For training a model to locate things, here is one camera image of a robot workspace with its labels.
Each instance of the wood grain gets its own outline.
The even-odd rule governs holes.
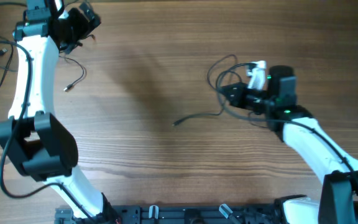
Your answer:
[[[118,2],[94,8],[103,20],[94,32],[97,42],[86,40],[70,55],[88,76],[65,93],[81,71],[58,63],[55,110],[77,140],[79,165],[112,204],[240,204],[291,194],[319,199],[313,172],[267,130],[226,114],[172,127],[184,115],[219,109],[205,73],[227,54],[241,62],[293,66],[299,103],[358,158],[358,1]],[[0,8],[1,35],[11,36],[22,10]],[[0,90],[0,121],[15,87],[16,74],[9,73]],[[39,186],[12,164],[5,171],[13,192]],[[51,223],[54,209],[64,204],[50,189],[25,200],[8,199],[0,190],[0,223]]]

